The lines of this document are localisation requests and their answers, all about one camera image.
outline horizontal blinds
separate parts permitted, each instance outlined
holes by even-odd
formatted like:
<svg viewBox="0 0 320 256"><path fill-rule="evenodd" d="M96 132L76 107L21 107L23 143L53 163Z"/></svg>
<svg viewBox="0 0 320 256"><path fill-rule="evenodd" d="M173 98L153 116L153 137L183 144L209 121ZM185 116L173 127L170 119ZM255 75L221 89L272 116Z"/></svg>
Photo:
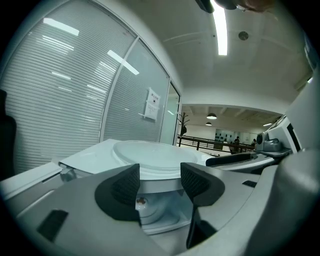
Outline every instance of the horizontal blinds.
<svg viewBox="0 0 320 256"><path fill-rule="evenodd" d="M169 76L140 40L126 62L111 97L103 139L159 142ZM143 116L149 88L160 96L157 120Z"/></svg>
<svg viewBox="0 0 320 256"><path fill-rule="evenodd" d="M103 110L135 36L112 16L70 1L20 43L1 81L17 122L15 171L64 158L99 142Z"/></svg>

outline round lid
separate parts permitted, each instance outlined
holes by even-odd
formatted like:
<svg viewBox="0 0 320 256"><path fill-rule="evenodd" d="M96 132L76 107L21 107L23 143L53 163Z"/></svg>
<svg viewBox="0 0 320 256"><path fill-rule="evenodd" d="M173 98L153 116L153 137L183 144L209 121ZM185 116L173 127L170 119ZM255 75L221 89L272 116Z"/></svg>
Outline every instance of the round lid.
<svg viewBox="0 0 320 256"><path fill-rule="evenodd" d="M120 141L114 144L113 150L121 160L150 170L180 171L181 163L197 162L192 152L157 142Z"/></svg>

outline black plastic part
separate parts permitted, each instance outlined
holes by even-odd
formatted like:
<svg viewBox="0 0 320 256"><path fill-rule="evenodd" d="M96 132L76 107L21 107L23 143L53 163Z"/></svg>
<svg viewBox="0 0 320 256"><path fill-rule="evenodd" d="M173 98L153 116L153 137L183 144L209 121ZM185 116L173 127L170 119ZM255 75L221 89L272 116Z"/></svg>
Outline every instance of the black plastic part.
<svg viewBox="0 0 320 256"><path fill-rule="evenodd" d="M107 215L118 221L140 222L136 208L136 196L140 188L140 165L128 169L101 182L95 190L97 205Z"/></svg>
<svg viewBox="0 0 320 256"><path fill-rule="evenodd" d="M17 124L13 117L6 115L7 93L0 90L0 181L15 175L14 145Z"/></svg>
<svg viewBox="0 0 320 256"><path fill-rule="evenodd" d="M216 230L200 219L198 207L213 205L224 193L225 184L217 177L182 162L181 184L193 203L191 225L186 247L189 249L212 236Z"/></svg>
<svg viewBox="0 0 320 256"><path fill-rule="evenodd" d="M247 161L252 158L252 153L238 153L220 157L209 158L205 161L205 165L209 167L222 166L237 162Z"/></svg>
<svg viewBox="0 0 320 256"><path fill-rule="evenodd" d="M256 143L260 145L262 143L262 140L263 140L262 135L258 134L258 136L256 137Z"/></svg>
<svg viewBox="0 0 320 256"><path fill-rule="evenodd" d="M195 207L213 205L225 192L225 184L217 177L182 162L181 184Z"/></svg>
<svg viewBox="0 0 320 256"><path fill-rule="evenodd" d="M52 210L37 228L37 231L50 242L54 242L67 216L68 213L64 210Z"/></svg>
<svg viewBox="0 0 320 256"><path fill-rule="evenodd" d="M255 188L257 183L251 180L246 180L245 182L242 183L243 185L249 186L251 188Z"/></svg>
<svg viewBox="0 0 320 256"><path fill-rule="evenodd" d="M194 209L188 237L186 240L186 248L190 249L207 238L211 237L217 230L205 220L201 220L197 209Z"/></svg>
<svg viewBox="0 0 320 256"><path fill-rule="evenodd" d="M220 7L227 10L235 10L237 6L234 4L233 0L214 0Z"/></svg>
<svg viewBox="0 0 320 256"><path fill-rule="evenodd" d="M293 143L294 143L296 151L299 152L301 148L300 148L298 139L297 139L297 137L295 135L294 127L292 126L291 123L288 125L287 130L288 130L288 132L289 132L289 134L290 134L290 136L291 136L291 138L293 140Z"/></svg>
<svg viewBox="0 0 320 256"><path fill-rule="evenodd" d="M201 10L212 14L214 12L214 8L212 7L212 4L210 3L210 0L195 0L198 6L201 8Z"/></svg>

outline fluorescent light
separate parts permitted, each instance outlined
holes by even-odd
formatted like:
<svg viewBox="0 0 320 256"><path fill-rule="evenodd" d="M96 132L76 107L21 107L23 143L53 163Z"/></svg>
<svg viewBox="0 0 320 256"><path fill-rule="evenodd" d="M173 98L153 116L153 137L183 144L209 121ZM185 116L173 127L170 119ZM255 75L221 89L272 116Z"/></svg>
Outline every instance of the fluorescent light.
<svg viewBox="0 0 320 256"><path fill-rule="evenodd" d="M53 75L57 76L57 77L60 77L60 78L64 78L64 79L68 79L68 80L71 80L71 77L67 76L67 75L64 75L64 74L59 74L57 72L51 72Z"/></svg>
<svg viewBox="0 0 320 256"><path fill-rule="evenodd" d="M56 20L54 20L54 19L52 19L52 18L44 18L44 19L43 19L43 23L44 23L44 24L48 24L48 25L50 25L50 26L52 26L52 27L55 27L55 28L57 28L57 29L66 31L66 32L68 32L68 33L70 33L70 34L73 34L73 35L75 35L75 36L78 36L78 35L79 35L79 30L77 30L77 29L75 29L75 28L73 28L73 27L71 27L71 26L68 26L68 25L66 25L66 24L63 24L63 23L61 23L61 22L59 22L59 21L56 21Z"/></svg>
<svg viewBox="0 0 320 256"><path fill-rule="evenodd" d="M66 91L69 91L69 92L72 92L72 90L69 90L69 89L66 89L66 88L63 88L63 87L58 87L58 88L66 90Z"/></svg>
<svg viewBox="0 0 320 256"><path fill-rule="evenodd" d="M53 44L56 44L56 45L65 47L65 48L67 48L67 49L69 49L69 50L71 50L71 51L74 50L74 47L71 46L71 45L69 45L69 44L66 44L66 43L64 43L64 42L58 41L58 40L56 40L56 39L53 39L53 38L48 37L48 36L45 36L45 35L43 35L42 37L43 37L42 39L45 40L45 41L49 41L49 42L51 42L51 43L53 43Z"/></svg>
<svg viewBox="0 0 320 256"><path fill-rule="evenodd" d="M98 92L102 92L102 93L104 93L104 94L107 93L105 90L101 90L101 89L99 89L99 88L97 88L97 87L94 87L94 86L92 86L92 85L90 85L90 84L87 84L86 86L88 86L89 88L94 89L94 90L96 90L96 91L98 91Z"/></svg>
<svg viewBox="0 0 320 256"><path fill-rule="evenodd" d="M227 55L228 53L228 31L225 9L217 5L214 0L210 0L214 12L213 18L215 23L216 37L218 40L218 54Z"/></svg>
<svg viewBox="0 0 320 256"><path fill-rule="evenodd" d="M119 62L120 64L122 63L122 61L124 60L123 58L121 58L118 54L116 54L114 51L109 50L107 53L109 56L111 56L112 58L114 58L117 62ZM138 75L139 72L133 67L131 66L128 62L124 62L123 66L125 66L129 71L131 71L133 74Z"/></svg>
<svg viewBox="0 0 320 256"><path fill-rule="evenodd" d="M89 96L89 95L87 95L87 97L89 97L89 98L91 98L91 99L95 99L95 100L97 100L97 98L95 98L95 97L91 97L91 96Z"/></svg>

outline white machine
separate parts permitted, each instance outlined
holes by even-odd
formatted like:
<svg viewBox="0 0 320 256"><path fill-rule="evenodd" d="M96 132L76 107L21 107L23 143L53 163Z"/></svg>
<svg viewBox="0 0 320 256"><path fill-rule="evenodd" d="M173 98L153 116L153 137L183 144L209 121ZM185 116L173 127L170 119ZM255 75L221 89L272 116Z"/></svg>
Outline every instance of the white machine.
<svg viewBox="0 0 320 256"><path fill-rule="evenodd" d="M318 88L309 84L297 101L310 90ZM259 154L253 160L209 167L206 161L219 157L160 143L109 139L58 164L50 162L2 181L2 195L28 236L52 254L170 255L157 234L174 236L191 223L186 241L180 241L189 249L185 255L208 250L238 255L268 206L276 170L286 172L288 162L296 168L303 162L299 159L318 153L297 153L308 141L295 139L298 134L289 129L289 120L283 117L259 134ZM226 169L252 168L261 156L269 161L288 153L292 155L281 165L267 163L272 166L263 167L261 175Z"/></svg>
<svg viewBox="0 0 320 256"><path fill-rule="evenodd" d="M301 149L286 115L267 131L258 134L256 141L257 147L254 152L210 158L205 164L225 171L260 175L264 168L277 165L283 158Z"/></svg>
<svg viewBox="0 0 320 256"><path fill-rule="evenodd" d="M249 158L109 139L2 181L2 197L46 255L167 256L157 238L181 228L182 256L271 254L320 194L319 79L315 69Z"/></svg>

